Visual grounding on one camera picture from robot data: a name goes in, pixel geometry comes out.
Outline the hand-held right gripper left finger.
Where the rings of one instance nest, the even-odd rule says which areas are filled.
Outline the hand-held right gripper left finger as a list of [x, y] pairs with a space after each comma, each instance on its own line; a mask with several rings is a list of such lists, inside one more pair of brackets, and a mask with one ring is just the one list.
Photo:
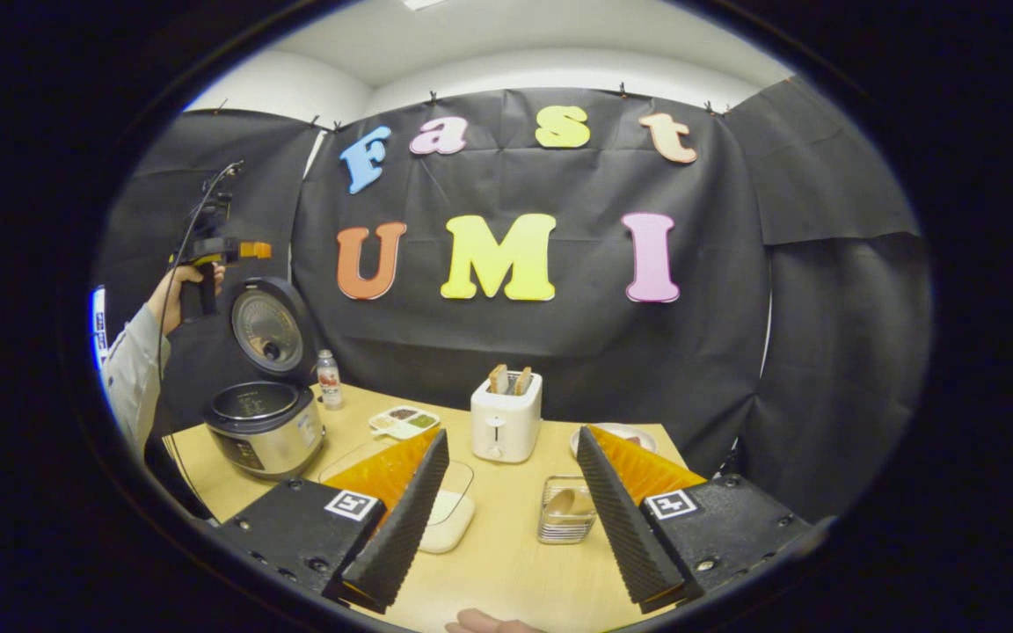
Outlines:
[[306, 594], [385, 613], [409, 573], [449, 464], [448, 437], [433, 428], [321, 484], [276, 484], [220, 533]]

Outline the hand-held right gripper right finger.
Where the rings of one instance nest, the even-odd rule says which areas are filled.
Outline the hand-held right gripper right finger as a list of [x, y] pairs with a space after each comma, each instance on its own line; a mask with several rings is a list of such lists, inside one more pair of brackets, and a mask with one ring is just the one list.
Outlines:
[[587, 425], [576, 461], [624, 588], [645, 614], [722, 594], [815, 533], [739, 474], [704, 478]]

